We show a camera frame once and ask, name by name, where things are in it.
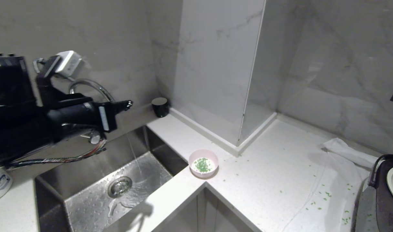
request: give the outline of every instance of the drain strainer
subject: drain strainer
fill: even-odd
[[[125,192],[132,187],[132,180],[129,177],[122,176],[115,179],[108,187],[108,195],[111,198],[121,197]]]

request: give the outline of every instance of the white bowl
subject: white bowl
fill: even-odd
[[[207,158],[207,159],[212,160],[212,162],[214,163],[214,166],[215,166],[213,168],[213,170],[208,173],[201,173],[197,170],[193,170],[192,163],[199,158]],[[188,162],[189,162],[189,168],[191,169],[191,172],[199,178],[208,178],[208,177],[212,176],[215,173],[215,171],[218,169],[218,165],[219,165],[218,157],[215,155],[215,153],[212,152],[211,150],[206,150],[206,149],[200,149],[200,150],[194,151],[191,154],[191,156],[189,157]]]

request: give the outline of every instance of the black cup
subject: black cup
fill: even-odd
[[[169,114],[168,99],[158,97],[152,100],[152,108],[158,118],[163,118]]]

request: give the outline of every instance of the marble wall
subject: marble wall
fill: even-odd
[[[393,0],[310,0],[277,109],[393,153]]]
[[[145,0],[159,90],[238,144],[264,0]]]
[[[308,7],[309,0],[267,0],[240,143],[276,111]]]
[[[133,100],[130,111],[159,96],[143,1],[0,1],[0,53],[25,56],[32,77],[33,59],[67,50],[86,61],[82,77]]]

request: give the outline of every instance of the stainless steel sink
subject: stainless steel sink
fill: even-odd
[[[41,232],[102,231],[187,166],[145,126],[106,147],[36,177]]]

